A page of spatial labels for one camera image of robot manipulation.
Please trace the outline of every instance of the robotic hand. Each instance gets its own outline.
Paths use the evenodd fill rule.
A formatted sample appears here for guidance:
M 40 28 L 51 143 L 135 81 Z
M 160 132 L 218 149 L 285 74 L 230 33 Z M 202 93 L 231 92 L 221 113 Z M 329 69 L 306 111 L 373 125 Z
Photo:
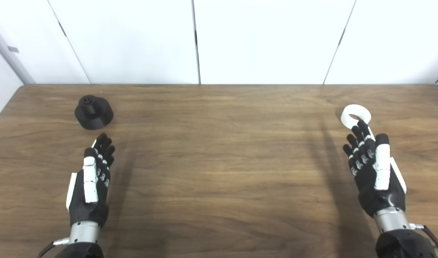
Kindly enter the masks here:
M 437 238 L 424 225 L 409 223 L 405 217 L 407 186 L 390 155 L 386 134 L 373 137 L 368 125 L 360 120 L 343 146 L 350 171 L 359 190 L 359 203 L 375 219 L 380 237 L 375 251 L 379 258 L 434 258 L 435 248 L 415 229 L 423 230 L 435 242 Z
M 98 245 L 99 231 L 109 216 L 107 187 L 115 147 L 106 134 L 101 134 L 85 149 L 83 168 L 71 175 L 66 207 L 71 216 L 71 234 L 45 247 L 37 258 L 57 245 L 67 245 L 56 258 L 103 258 Z

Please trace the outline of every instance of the wooden tabletop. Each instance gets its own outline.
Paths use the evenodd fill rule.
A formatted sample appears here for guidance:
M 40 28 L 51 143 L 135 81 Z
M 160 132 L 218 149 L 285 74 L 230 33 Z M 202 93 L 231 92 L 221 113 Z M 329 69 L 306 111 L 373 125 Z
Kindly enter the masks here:
M 76 121 L 86 94 L 110 102 L 106 128 Z M 0 115 L 0 257 L 68 237 L 69 178 L 101 132 L 117 148 L 106 258 L 376 257 L 342 151 L 348 104 L 389 134 L 407 218 L 438 236 L 438 86 L 27 85 Z

